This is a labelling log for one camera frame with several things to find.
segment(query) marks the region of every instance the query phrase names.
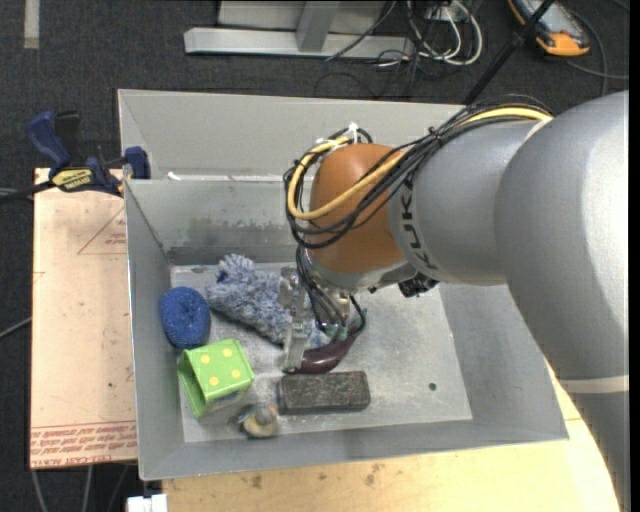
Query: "gray robot arm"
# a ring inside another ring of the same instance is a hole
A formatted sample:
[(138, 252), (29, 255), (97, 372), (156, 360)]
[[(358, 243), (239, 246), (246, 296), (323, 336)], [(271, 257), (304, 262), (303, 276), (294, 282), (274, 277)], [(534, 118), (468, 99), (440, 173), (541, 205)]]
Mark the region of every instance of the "gray robot arm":
[[(299, 236), (299, 243), (311, 242), (304, 251), (308, 275), (336, 299), (416, 273), (508, 284), (591, 427), (626, 510), (628, 112), (627, 91), (555, 119), (503, 115), (481, 123), (406, 174), (388, 204), (362, 214), (370, 220), (359, 229), (327, 248), (313, 244), (326, 245), (335, 231)], [(320, 211), (366, 179), (382, 154), (375, 144), (333, 152), (314, 178), (311, 208)], [(363, 191), (340, 208), (353, 211), (366, 197)], [(314, 225), (331, 225), (342, 215), (336, 211)]]

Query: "gray metal box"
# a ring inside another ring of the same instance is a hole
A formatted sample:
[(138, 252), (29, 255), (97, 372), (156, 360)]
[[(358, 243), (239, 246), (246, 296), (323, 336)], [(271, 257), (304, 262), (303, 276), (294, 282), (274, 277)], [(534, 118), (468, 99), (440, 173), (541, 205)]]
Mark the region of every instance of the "gray metal box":
[[(141, 478), (566, 437), (546, 363), (506, 287), (363, 295), (369, 325), (338, 368), (367, 372), (364, 411), (288, 417), (266, 441), (238, 431), (236, 410), (194, 420), (162, 329), (162, 295), (175, 285), (203, 290), (233, 252), (264, 270), (293, 261), (281, 176), (314, 140), (354, 121), (381, 143), (402, 144), (459, 107), (126, 90), (119, 102), (123, 149), (141, 145), (153, 164), (153, 179), (130, 181), (125, 195)], [(271, 399), (279, 349), (214, 317), (211, 341), (228, 335), (256, 372), (245, 403)]]

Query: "green die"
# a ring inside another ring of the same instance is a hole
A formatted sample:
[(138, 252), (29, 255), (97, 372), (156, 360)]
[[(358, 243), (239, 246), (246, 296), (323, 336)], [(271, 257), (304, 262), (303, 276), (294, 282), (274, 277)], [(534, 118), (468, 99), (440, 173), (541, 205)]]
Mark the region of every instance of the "green die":
[(193, 415), (200, 418), (242, 398), (255, 375), (240, 342), (227, 338), (183, 351), (178, 378)]

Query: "blue yarn ball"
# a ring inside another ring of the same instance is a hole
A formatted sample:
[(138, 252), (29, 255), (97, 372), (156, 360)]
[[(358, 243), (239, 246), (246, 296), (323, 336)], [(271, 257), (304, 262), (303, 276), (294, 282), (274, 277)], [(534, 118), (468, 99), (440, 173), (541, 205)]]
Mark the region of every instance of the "blue yarn ball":
[(175, 347), (199, 347), (209, 337), (209, 304), (193, 288), (178, 286), (166, 292), (160, 301), (160, 316), (164, 332)]

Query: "cardboard sheet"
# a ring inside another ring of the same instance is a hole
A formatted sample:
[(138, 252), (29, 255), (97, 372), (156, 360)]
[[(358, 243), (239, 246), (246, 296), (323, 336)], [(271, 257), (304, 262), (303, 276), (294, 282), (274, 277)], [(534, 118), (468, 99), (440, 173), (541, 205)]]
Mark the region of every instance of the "cardboard sheet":
[(124, 201), (57, 189), (34, 201), (30, 467), (134, 460)]

